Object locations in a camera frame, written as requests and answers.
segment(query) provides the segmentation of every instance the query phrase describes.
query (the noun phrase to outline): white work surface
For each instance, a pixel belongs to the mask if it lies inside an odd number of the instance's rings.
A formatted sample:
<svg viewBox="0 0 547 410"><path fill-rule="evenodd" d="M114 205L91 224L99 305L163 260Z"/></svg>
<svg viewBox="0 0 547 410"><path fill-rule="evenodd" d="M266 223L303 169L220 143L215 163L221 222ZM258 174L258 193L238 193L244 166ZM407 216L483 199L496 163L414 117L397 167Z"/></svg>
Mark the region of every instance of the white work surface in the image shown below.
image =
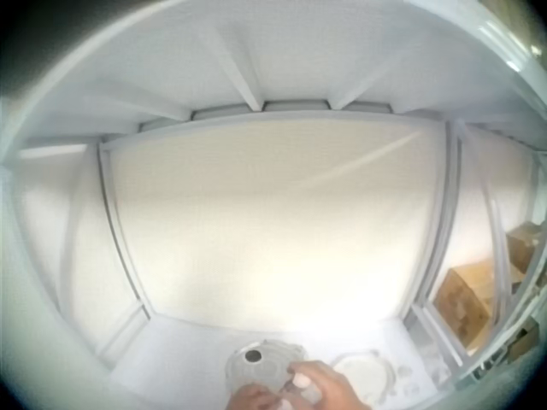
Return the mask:
<svg viewBox="0 0 547 410"><path fill-rule="evenodd" d="M326 363L341 354L377 350L390 361L396 374L405 376L397 375L385 403L374 410L409 408L436 393L398 319L339 332L274 333L192 325L160 316L139 334L114 369L112 379L143 401L162 408L222 410L229 397L225 380L228 357L262 339L300 344L309 359Z"/></svg>

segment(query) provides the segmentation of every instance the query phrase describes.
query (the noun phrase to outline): hand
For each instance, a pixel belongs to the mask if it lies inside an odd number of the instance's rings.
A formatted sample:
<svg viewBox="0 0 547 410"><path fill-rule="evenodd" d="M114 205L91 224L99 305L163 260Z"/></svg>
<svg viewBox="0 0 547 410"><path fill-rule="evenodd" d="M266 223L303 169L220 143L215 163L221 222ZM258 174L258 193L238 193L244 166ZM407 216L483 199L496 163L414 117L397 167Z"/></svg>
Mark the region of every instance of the hand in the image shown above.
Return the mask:
<svg viewBox="0 0 547 410"><path fill-rule="evenodd" d="M322 361L292 363L289 371L302 373L321 391L321 401L314 407L298 395L283 393L282 396L295 410L371 410L361 403L348 379Z"/></svg>
<svg viewBox="0 0 547 410"><path fill-rule="evenodd" d="M230 399L226 410L274 410L279 397L259 384L247 384Z"/></svg>

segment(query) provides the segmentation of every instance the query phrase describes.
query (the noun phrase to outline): gray circular part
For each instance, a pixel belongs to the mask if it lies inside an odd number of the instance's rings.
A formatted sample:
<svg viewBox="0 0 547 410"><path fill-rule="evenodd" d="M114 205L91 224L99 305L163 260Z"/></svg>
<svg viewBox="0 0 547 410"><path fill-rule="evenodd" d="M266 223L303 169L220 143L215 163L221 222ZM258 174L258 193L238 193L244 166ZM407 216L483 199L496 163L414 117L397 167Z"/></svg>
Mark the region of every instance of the gray circular part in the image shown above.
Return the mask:
<svg viewBox="0 0 547 410"><path fill-rule="evenodd" d="M246 384L261 384L279 391L291 379L287 367L306 357L302 346L277 340L251 343L236 351L226 364L226 384L235 393Z"/></svg>

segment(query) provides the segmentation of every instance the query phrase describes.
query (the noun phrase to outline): hole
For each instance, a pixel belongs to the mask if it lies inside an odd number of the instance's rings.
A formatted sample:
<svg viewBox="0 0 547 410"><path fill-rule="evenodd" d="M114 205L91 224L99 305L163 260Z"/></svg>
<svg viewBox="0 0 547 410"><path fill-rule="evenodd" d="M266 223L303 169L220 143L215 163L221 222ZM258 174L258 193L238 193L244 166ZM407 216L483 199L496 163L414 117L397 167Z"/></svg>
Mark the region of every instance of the hole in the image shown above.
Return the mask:
<svg viewBox="0 0 547 410"><path fill-rule="evenodd" d="M260 361L262 359L262 353L260 353L258 350L249 350L247 353L245 353L245 359L249 363L257 363L257 361Z"/></svg>

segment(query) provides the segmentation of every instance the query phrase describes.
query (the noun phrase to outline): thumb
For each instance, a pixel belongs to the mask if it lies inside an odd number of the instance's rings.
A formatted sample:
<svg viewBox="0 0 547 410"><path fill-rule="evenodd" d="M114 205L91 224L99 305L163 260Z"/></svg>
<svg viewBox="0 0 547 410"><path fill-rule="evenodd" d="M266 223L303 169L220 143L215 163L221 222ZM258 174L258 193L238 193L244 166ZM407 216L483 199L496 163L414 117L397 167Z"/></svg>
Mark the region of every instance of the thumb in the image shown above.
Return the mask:
<svg viewBox="0 0 547 410"><path fill-rule="evenodd" d="M281 402L288 401L292 405L293 410L315 410L311 403L300 395L295 395L294 393L286 391L281 393L281 397L284 399Z"/></svg>

